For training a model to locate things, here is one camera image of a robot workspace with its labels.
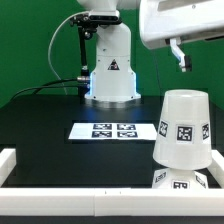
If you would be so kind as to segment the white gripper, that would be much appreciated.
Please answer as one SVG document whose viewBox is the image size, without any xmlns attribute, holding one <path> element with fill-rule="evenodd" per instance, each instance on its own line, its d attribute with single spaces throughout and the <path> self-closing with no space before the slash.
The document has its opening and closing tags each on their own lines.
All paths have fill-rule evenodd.
<svg viewBox="0 0 224 224">
<path fill-rule="evenodd" d="M 182 72 L 192 70 L 181 42 L 224 36 L 224 0 L 141 0 L 139 29 L 149 49 L 169 44 Z"/>
</svg>

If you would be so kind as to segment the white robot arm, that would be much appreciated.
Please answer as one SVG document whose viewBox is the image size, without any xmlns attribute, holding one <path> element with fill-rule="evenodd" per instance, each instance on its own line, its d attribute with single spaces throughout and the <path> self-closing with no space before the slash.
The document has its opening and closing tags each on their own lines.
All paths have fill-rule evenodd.
<svg viewBox="0 0 224 224">
<path fill-rule="evenodd" d="M 85 99 L 103 107 L 141 99 L 130 66 L 131 32 L 122 9 L 139 11 L 139 32 L 148 49 L 170 47 L 182 71 L 192 68 L 182 43 L 224 36 L 224 0 L 77 0 L 85 11 L 77 16 L 84 38 L 97 35 L 96 67 Z"/>
</svg>

